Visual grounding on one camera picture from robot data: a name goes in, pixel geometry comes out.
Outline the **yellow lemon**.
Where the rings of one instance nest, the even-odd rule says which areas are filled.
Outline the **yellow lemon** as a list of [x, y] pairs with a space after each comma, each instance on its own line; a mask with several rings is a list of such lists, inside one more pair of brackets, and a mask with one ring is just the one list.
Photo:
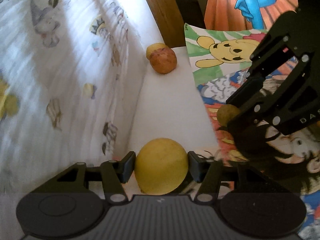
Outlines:
[[169, 138], [149, 141], [135, 161], [135, 178], [145, 194], [163, 195], [174, 191], [188, 173], [185, 149]]

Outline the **small brown round fruit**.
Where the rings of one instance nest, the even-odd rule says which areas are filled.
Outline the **small brown round fruit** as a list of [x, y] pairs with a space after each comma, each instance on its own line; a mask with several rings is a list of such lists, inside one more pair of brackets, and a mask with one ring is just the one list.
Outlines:
[[229, 104], [222, 105], [216, 113], [217, 121], [221, 126], [227, 126], [240, 113], [241, 111], [238, 107]]

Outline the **Winnie the Pooh drawing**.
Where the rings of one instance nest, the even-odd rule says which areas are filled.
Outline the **Winnie the Pooh drawing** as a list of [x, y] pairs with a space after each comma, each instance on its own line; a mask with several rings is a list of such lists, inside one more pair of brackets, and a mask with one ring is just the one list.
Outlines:
[[184, 25], [187, 53], [195, 85], [201, 85], [251, 66], [251, 54], [267, 31], [207, 30]]

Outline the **girl in orange dress painting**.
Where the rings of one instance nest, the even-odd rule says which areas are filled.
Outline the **girl in orange dress painting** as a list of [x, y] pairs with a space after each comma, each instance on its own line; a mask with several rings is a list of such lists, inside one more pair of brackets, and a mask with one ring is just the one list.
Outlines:
[[210, 30], [270, 29], [298, 0], [207, 0], [204, 24]]

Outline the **red yellow apple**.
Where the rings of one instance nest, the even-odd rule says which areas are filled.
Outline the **red yellow apple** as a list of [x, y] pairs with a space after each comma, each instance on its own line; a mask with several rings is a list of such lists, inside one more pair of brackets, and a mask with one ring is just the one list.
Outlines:
[[175, 52], [164, 43], [149, 45], [146, 49], [146, 58], [153, 70], [159, 74], [168, 74], [177, 67]]

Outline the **white cartoon print cloth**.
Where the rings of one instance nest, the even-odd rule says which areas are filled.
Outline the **white cartoon print cloth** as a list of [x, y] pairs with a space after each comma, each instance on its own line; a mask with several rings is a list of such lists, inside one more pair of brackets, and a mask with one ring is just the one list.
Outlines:
[[156, 33], [145, 0], [1, 0], [1, 194], [125, 154]]

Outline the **brown wooden frame post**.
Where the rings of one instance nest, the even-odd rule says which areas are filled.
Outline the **brown wooden frame post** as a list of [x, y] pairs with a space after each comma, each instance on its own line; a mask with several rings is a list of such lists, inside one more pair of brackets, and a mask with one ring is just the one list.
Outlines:
[[176, 0], [146, 0], [164, 43], [170, 48], [185, 46], [184, 20]]

